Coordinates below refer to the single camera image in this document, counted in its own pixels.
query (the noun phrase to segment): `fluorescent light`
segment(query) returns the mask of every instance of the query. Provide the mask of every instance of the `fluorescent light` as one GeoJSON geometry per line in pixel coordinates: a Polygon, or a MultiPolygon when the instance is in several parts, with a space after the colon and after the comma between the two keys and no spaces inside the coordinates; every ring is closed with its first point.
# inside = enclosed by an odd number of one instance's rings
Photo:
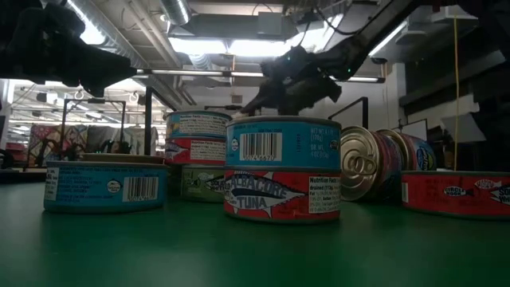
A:
{"type": "Polygon", "coordinates": [[[16,128],[16,129],[18,129],[18,130],[20,130],[20,131],[25,131],[25,132],[27,132],[27,131],[29,131],[29,130],[30,130],[30,128],[29,128],[29,127],[25,127],[25,126],[21,126],[21,127],[12,127],[12,128],[16,128]]]}
{"type": "Polygon", "coordinates": [[[382,40],[377,46],[375,46],[375,48],[370,53],[368,53],[368,57],[373,57],[379,50],[381,50],[386,44],[388,44],[388,42],[390,42],[391,39],[393,39],[393,37],[395,37],[406,26],[407,26],[407,21],[402,22],[397,27],[397,29],[393,30],[393,32],[391,32],[388,35],[388,37],[386,37],[384,40],[382,40]]]}
{"type": "Polygon", "coordinates": [[[263,77],[263,73],[254,73],[254,72],[232,72],[232,76],[235,77],[263,77]]]}
{"type": "MultiPolygon", "coordinates": [[[[56,120],[9,120],[10,123],[17,123],[17,124],[62,124],[61,121],[56,120]]],[[[87,125],[95,125],[98,127],[112,127],[112,128],[120,128],[120,124],[113,124],[113,123],[95,123],[91,120],[87,121],[66,121],[65,125],[79,125],[79,124],[87,124],[87,125]]],[[[125,128],[129,127],[135,127],[137,124],[124,124],[125,128]]],[[[151,124],[151,127],[154,128],[166,128],[167,124],[151,124]]]]}
{"type": "Polygon", "coordinates": [[[361,82],[367,82],[367,83],[376,83],[379,81],[376,77],[351,77],[349,81],[361,81],[361,82]]]}
{"type": "Polygon", "coordinates": [[[189,55],[202,55],[205,53],[226,53],[226,46],[219,40],[197,40],[168,38],[176,52],[189,55]]]}
{"type": "Polygon", "coordinates": [[[82,110],[82,111],[88,111],[88,108],[87,108],[87,107],[82,106],[81,104],[77,104],[77,105],[76,105],[76,107],[77,107],[77,108],[79,108],[79,109],[80,109],[80,110],[82,110]]]}
{"type": "Polygon", "coordinates": [[[88,20],[85,14],[78,9],[78,7],[73,3],[73,1],[68,1],[68,4],[73,8],[73,10],[78,14],[81,21],[85,23],[85,31],[81,34],[80,38],[85,43],[89,45],[99,45],[103,44],[106,37],[88,20]]]}
{"type": "Polygon", "coordinates": [[[278,57],[288,51],[282,41],[236,40],[229,53],[242,57],[278,57]]]}

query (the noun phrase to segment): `nutrition facts label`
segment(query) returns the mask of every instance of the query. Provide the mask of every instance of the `nutrition facts label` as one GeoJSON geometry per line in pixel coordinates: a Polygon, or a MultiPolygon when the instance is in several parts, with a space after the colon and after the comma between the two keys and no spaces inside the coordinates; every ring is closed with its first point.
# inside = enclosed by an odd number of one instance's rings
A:
{"type": "Polygon", "coordinates": [[[206,134],[226,134],[227,119],[212,115],[181,115],[179,131],[181,133],[206,133],[206,134]]]}
{"type": "Polygon", "coordinates": [[[45,199],[57,200],[58,167],[48,167],[46,172],[45,199]]]}
{"type": "Polygon", "coordinates": [[[190,159],[225,160],[225,143],[192,140],[190,159]]]}
{"type": "Polygon", "coordinates": [[[340,209],[340,177],[311,176],[308,181],[310,214],[340,209]]]}

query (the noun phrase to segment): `green tuna can label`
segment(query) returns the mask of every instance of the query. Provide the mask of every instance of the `green tuna can label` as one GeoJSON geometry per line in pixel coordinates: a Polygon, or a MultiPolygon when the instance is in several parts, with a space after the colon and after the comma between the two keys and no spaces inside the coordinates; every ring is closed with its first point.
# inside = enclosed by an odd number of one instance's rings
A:
{"type": "Polygon", "coordinates": [[[223,167],[186,166],[182,168],[183,199],[223,202],[225,170],[223,167]]]}

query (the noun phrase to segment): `blue tuna can label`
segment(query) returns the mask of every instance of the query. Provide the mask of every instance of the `blue tuna can label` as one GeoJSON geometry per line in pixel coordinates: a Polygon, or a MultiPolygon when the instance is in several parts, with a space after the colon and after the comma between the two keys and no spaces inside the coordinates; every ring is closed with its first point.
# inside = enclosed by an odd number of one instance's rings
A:
{"type": "Polygon", "coordinates": [[[260,116],[227,126],[226,166],[340,169],[340,125],[260,116]]]}
{"type": "Polygon", "coordinates": [[[166,189],[167,169],[163,165],[49,162],[44,205],[50,210],[74,206],[129,211],[161,206],[166,189]]]}
{"type": "Polygon", "coordinates": [[[226,124],[232,120],[220,112],[172,112],[167,119],[167,138],[205,136],[225,139],[226,124]]]}

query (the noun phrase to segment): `silver can lid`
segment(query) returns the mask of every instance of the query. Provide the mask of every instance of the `silver can lid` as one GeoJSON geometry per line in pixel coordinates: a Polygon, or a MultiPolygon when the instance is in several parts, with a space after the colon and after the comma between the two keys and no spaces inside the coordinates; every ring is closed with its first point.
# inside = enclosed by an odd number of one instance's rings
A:
{"type": "Polygon", "coordinates": [[[354,201],[370,197],[368,194],[379,176],[379,147],[365,128],[342,130],[342,199],[354,201]]]}

